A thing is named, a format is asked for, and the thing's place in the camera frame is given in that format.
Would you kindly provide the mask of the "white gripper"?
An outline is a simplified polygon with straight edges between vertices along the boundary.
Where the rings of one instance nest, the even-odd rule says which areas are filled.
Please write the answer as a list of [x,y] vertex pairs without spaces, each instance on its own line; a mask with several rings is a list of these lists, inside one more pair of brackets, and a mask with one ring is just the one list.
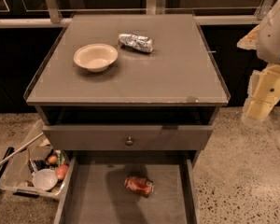
[[280,0],[259,26],[237,42],[237,47],[257,49],[258,57],[269,63],[262,71],[252,72],[241,116],[245,124],[258,124],[269,116],[280,101]]

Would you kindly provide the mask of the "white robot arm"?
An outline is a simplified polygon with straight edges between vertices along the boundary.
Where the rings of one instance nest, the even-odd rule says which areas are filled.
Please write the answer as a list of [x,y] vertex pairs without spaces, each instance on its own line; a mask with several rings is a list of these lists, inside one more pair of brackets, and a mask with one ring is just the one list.
[[280,101],[280,0],[259,25],[238,41],[237,47],[254,49],[258,58],[267,63],[262,71],[252,72],[243,106],[242,122],[256,125]]

